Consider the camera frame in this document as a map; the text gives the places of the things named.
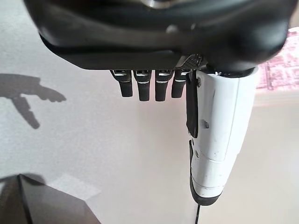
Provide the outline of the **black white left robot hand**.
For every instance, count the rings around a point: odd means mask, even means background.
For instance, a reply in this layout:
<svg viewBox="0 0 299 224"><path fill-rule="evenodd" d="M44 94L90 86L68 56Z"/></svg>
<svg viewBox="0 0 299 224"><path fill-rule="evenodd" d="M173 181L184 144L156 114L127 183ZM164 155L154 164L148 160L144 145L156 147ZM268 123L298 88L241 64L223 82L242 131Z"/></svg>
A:
<svg viewBox="0 0 299 224"><path fill-rule="evenodd" d="M123 97L186 95L190 188L222 194L241 150L258 65L284 46L296 0L27 0L44 45L86 70L109 70Z"/></svg>

